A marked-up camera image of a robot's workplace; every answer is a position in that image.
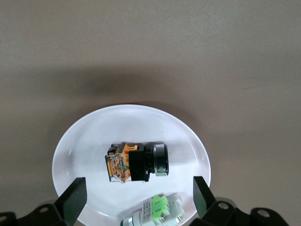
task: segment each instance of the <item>white electrical connector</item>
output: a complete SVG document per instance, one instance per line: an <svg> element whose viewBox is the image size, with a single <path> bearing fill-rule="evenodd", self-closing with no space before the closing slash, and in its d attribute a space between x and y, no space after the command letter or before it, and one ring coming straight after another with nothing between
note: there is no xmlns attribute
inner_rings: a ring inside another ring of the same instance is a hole
<svg viewBox="0 0 301 226"><path fill-rule="evenodd" d="M141 211L123 219L120 226L176 226L185 219L178 193L155 195L143 202Z"/></svg>

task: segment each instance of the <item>gray surface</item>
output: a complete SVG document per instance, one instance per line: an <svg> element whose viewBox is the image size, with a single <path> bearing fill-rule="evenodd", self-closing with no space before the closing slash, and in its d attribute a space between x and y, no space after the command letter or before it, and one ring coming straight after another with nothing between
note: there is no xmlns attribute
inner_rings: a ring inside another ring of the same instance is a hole
<svg viewBox="0 0 301 226"><path fill-rule="evenodd" d="M1 1L0 211L55 199L68 127L137 103L199 135L216 196L299 225L300 50L300 1Z"/></svg>

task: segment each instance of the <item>electrical component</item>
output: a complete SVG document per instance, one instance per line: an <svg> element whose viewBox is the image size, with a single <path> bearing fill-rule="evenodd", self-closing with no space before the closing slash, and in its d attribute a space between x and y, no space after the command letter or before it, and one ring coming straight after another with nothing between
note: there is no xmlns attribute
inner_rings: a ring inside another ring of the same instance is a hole
<svg viewBox="0 0 301 226"><path fill-rule="evenodd" d="M111 182L149 181L150 173L167 176L167 146L162 143L126 143L111 145L105 156Z"/></svg>
<svg viewBox="0 0 301 226"><path fill-rule="evenodd" d="M143 202L141 211L123 219L120 226L176 226L185 219L178 193L155 195Z"/></svg>

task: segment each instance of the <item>white label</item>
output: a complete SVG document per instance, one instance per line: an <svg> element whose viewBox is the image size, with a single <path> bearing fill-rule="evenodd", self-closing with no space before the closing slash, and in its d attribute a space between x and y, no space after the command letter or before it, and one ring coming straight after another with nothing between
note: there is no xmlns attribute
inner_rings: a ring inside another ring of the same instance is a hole
<svg viewBox="0 0 301 226"><path fill-rule="evenodd" d="M151 217L151 200L145 201L142 207L142 222L150 220Z"/></svg>

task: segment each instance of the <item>white plate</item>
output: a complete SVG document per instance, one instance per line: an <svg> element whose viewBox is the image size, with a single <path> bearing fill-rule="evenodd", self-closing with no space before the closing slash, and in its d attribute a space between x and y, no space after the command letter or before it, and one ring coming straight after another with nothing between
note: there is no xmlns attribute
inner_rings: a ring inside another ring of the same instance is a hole
<svg viewBox="0 0 301 226"><path fill-rule="evenodd" d="M150 174L149 182L110 182L105 158L111 144L162 141L168 147L169 175ZM156 194L178 192L187 220L196 213L193 176L210 185L207 152L197 135L176 117L141 105L116 105L94 111L74 123L58 143L52 176L60 196L77 177L86 177L87 203L78 220L87 226L118 226Z"/></svg>

